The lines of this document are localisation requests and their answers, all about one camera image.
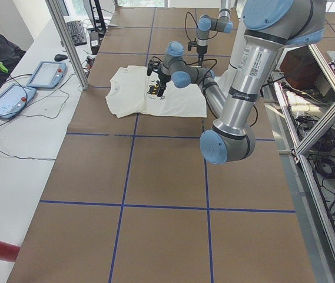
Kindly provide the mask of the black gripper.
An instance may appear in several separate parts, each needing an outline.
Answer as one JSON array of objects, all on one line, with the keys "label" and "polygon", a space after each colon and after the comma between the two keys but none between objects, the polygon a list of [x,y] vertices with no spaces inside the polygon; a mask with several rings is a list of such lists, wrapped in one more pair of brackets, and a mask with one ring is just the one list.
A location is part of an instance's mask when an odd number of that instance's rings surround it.
[{"label": "black gripper", "polygon": [[152,73],[158,74],[160,80],[157,97],[163,97],[167,83],[170,81],[170,75],[167,74],[167,71],[164,69],[162,60],[157,57],[152,57],[147,64],[147,76],[150,76]]},{"label": "black gripper", "polygon": [[191,51],[193,48],[196,49],[198,54],[198,66],[203,66],[204,55],[207,53],[207,40],[194,40],[189,41],[187,44],[187,48]]}]

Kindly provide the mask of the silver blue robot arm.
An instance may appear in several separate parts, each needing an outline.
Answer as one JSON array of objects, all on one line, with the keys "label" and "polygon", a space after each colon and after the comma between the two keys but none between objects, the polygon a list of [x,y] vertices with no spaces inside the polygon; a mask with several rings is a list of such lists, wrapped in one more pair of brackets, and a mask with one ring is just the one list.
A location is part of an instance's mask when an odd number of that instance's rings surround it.
[{"label": "silver blue robot arm", "polygon": [[222,0],[218,18],[212,18],[208,15],[200,16],[197,24],[197,38],[193,41],[189,40],[187,45],[189,51],[191,51],[192,47],[196,48],[200,67],[203,65],[204,56],[208,50],[210,31],[229,34],[233,29],[233,22],[230,20],[230,7],[230,1]]},{"label": "silver blue robot arm", "polygon": [[252,154],[255,138],[247,119],[260,90],[274,70],[283,49],[319,42],[324,34],[325,1],[247,1],[241,16],[245,44],[228,92],[223,93],[208,68],[192,67],[184,59],[184,47],[169,43],[161,61],[150,60],[147,74],[159,78],[157,96],[168,82],[177,88],[196,84],[215,115],[213,126],[200,137],[206,161],[223,164]]}]

